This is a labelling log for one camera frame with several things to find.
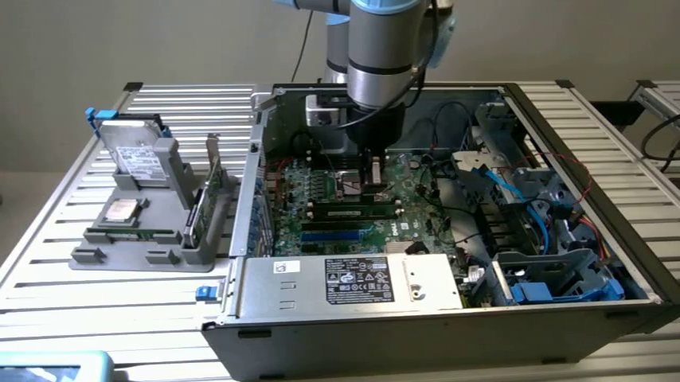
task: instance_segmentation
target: aluminum rail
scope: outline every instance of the aluminum rail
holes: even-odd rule
[[[638,162],[639,153],[622,143],[623,137],[574,89],[555,83],[520,85],[680,278],[680,210],[666,178],[658,179],[656,169]],[[222,163],[240,176],[252,128],[252,90],[250,85],[145,86],[122,101],[122,110],[163,116],[183,159],[200,170],[208,168],[205,135],[221,133]],[[197,330],[202,314],[196,304],[196,288],[226,274],[229,237],[216,270],[208,274],[69,268],[71,249],[113,192],[113,170],[113,160],[93,140],[0,269],[0,351],[102,349],[113,356],[121,381],[232,380]],[[578,364],[342,380],[675,381],[680,380],[680,322],[652,335],[623,337]]]

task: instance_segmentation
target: motherboard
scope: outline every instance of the motherboard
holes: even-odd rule
[[[274,256],[455,254],[451,219],[416,192],[429,180],[420,155],[387,159],[385,188],[371,203],[361,195],[357,170],[316,170],[312,165],[292,160],[269,177],[276,194]]]

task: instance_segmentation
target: white wall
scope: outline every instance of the white wall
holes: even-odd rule
[[[591,98],[680,79],[679,0],[460,0],[431,80],[571,79]],[[272,0],[0,0],[0,170],[62,171],[129,81],[284,82],[306,13]],[[325,64],[314,18],[298,80]]]

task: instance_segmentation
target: warning label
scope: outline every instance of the warning label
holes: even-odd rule
[[[326,301],[332,305],[395,302],[387,257],[326,259]]]
[[[165,179],[166,173],[151,146],[117,147],[118,157],[133,177],[142,181]]]

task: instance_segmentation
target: blue cable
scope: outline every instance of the blue cable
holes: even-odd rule
[[[500,187],[503,187],[504,189],[507,189],[508,191],[515,193],[523,203],[527,203],[527,198],[524,197],[524,194],[521,193],[521,191],[517,187],[513,187],[512,185],[505,183],[504,180],[500,179],[496,176],[496,174],[492,173],[491,171],[487,171],[485,175],[492,179],[492,181],[495,181],[499,184]],[[543,233],[543,254],[547,255],[548,254],[548,243],[551,242],[550,237],[548,237],[548,228],[546,227],[546,223],[543,222],[539,212],[536,212],[536,209],[534,209],[531,204],[527,204],[527,210],[529,212],[529,215],[532,215],[532,218],[539,223],[539,227],[540,227],[542,233]]]

